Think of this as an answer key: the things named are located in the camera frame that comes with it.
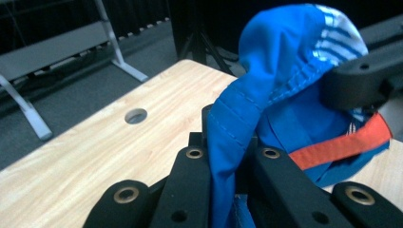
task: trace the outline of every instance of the wooden table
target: wooden table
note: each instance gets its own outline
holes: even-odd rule
[[[189,132],[202,130],[202,108],[233,80],[181,61],[9,166],[0,173],[0,227],[81,227],[113,183],[162,179]],[[147,118],[127,123],[136,108]],[[402,143],[392,148],[355,180],[403,208]]]

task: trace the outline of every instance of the blue cloth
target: blue cloth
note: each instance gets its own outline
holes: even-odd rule
[[[285,6],[248,23],[240,37],[240,62],[247,73],[222,92],[208,115],[213,228],[234,227],[235,171],[255,131],[263,143],[287,153],[348,131],[354,116],[323,106],[317,80],[367,52],[354,25],[335,9]],[[385,147],[305,173],[318,185],[335,183]]]

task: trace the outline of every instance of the screw hole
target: screw hole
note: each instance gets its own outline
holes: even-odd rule
[[[269,159],[277,159],[279,158],[279,152],[274,149],[263,149],[262,154]]]
[[[368,64],[362,64],[361,66],[359,66],[359,68],[365,70],[365,69],[369,69],[370,66]]]
[[[329,218],[321,212],[313,212],[312,217],[314,218],[315,221],[319,222],[320,224],[323,225],[329,224]]]
[[[199,159],[202,157],[202,151],[201,150],[189,150],[186,152],[186,157],[189,159]]]
[[[187,220],[187,213],[183,210],[176,211],[172,214],[171,219],[175,222],[184,222]]]
[[[368,192],[359,187],[349,186],[346,188],[346,195],[352,201],[355,201],[362,205],[373,205],[375,203],[374,197]]]
[[[117,203],[129,203],[135,200],[138,196],[139,196],[139,189],[135,187],[124,187],[119,189],[115,193],[113,199]]]

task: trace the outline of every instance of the red strap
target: red strap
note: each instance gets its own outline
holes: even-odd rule
[[[305,170],[375,149],[391,137],[389,127],[376,113],[356,133],[301,148],[291,153],[290,157],[300,169]]]

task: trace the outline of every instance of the black tripod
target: black tripod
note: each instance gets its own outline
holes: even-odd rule
[[[208,38],[202,23],[202,14],[199,11],[200,5],[197,0],[187,0],[188,20],[190,24],[191,33],[188,35],[186,42],[179,54],[179,59],[185,59],[189,51],[192,52],[193,60],[206,65],[206,50],[208,50],[213,58],[216,60],[220,69],[233,75],[228,65],[223,61],[222,57],[211,43]]]

